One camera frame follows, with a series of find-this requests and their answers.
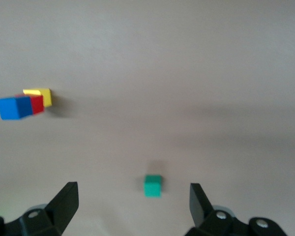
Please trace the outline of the green cube block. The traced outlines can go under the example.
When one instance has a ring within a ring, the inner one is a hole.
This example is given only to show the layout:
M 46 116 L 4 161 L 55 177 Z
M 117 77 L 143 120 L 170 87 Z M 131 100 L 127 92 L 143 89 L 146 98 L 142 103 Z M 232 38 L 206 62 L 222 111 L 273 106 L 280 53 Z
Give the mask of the green cube block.
M 144 194 L 147 198 L 160 198 L 162 194 L 162 176 L 146 175 L 144 180 Z

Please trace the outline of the brown table cover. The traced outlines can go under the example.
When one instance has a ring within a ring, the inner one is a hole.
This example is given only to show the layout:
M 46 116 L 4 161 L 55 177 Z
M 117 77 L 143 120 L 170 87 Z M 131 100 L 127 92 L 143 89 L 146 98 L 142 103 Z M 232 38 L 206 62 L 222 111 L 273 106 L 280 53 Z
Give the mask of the brown table cover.
M 0 216 L 69 181 L 64 236 L 183 236 L 189 185 L 295 236 L 295 0 L 0 0 Z M 144 194 L 162 176 L 160 198 Z

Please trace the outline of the red cube block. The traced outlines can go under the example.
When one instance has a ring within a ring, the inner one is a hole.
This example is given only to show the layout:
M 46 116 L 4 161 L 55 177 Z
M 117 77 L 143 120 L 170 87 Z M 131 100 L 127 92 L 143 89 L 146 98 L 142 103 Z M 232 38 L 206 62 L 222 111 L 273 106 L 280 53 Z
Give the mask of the red cube block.
M 37 94 L 17 94 L 16 97 L 28 97 L 30 99 L 32 115 L 44 112 L 43 95 Z

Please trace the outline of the blue cube block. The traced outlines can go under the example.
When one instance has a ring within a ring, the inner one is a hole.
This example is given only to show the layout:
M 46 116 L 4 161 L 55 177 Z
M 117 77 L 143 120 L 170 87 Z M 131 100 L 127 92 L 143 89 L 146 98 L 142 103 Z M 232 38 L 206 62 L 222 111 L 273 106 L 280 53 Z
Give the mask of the blue cube block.
M 2 120 L 19 120 L 32 115 L 31 101 L 28 96 L 0 98 Z

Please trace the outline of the yellow cube block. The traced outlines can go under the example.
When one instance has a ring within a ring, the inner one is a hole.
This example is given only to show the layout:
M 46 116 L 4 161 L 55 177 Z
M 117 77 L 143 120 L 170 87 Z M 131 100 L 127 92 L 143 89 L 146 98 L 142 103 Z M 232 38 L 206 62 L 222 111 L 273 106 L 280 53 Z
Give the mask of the yellow cube block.
M 23 89 L 24 94 L 42 95 L 43 106 L 45 108 L 52 106 L 52 94 L 49 88 L 26 88 Z

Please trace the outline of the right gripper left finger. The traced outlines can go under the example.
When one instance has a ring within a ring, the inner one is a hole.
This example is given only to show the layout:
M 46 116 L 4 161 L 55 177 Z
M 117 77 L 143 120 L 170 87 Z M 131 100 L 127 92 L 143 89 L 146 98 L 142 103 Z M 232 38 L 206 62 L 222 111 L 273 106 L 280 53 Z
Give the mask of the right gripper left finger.
M 44 207 L 32 207 L 5 224 L 4 236 L 62 236 L 78 207 L 78 183 L 68 182 Z

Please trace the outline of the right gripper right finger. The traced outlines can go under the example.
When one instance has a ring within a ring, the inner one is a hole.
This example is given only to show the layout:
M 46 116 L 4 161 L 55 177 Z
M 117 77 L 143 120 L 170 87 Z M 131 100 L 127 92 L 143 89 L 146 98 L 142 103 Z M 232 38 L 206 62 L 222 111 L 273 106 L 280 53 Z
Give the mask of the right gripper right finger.
M 247 224 L 225 210 L 213 208 L 198 183 L 190 184 L 189 209 L 195 226 L 185 236 L 250 236 Z

